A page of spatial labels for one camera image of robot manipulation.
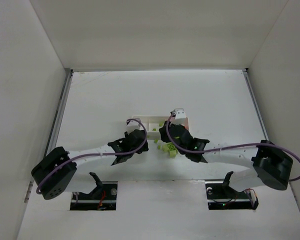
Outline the large green lego block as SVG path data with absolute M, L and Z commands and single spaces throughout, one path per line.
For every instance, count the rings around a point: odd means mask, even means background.
M 171 142 L 165 143 L 162 150 L 168 153 L 170 158 L 175 158 L 178 154 L 178 149 Z

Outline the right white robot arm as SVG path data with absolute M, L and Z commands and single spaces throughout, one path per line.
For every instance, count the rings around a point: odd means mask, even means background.
M 225 187 L 237 192 L 262 185 L 279 191 L 288 187 L 293 160 L 270 141 L 262 140 L 257 145 L 235 148 L 193 137 L 183 125 L 168 122 L 164 122 L 159 133 L 163 142 L 172 143 L 181 155 L 192 162 L 244 167 L 242 171 L 231 170 L 226 174 L 223 180 Z

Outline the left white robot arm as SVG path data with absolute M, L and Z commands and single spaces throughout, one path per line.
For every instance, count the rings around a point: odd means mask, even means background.
M 94 167 L 115 166 L 125 163 L 134 154 L 149 150 L 146 130 L 135 129 L 124 133 L 124 137 L 101 147 L 83 151 L 66 151 L 59 146 L 46 155 L 32 170 L 37 184 L 36 193 L 51 200 L 69 190 L 68 186 L 78 170 L 92 172 Z

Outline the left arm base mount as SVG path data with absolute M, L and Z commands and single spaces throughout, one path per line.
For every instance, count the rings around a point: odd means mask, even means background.
M 73 192 L 70 211 L 115 211 L 117 208 L 117 181 L 101 181 L 98 175 L 90 172 L 93 189 L 89 193 Z

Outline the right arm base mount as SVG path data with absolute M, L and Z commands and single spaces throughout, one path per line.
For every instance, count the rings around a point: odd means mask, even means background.
M 252 188 L 236 191 L 229 187 L 230 171 L 223 181 L 210 180 L 205 182 L 207 206 L 209 210 L 253 210 L 259 206 L 256 191 Z

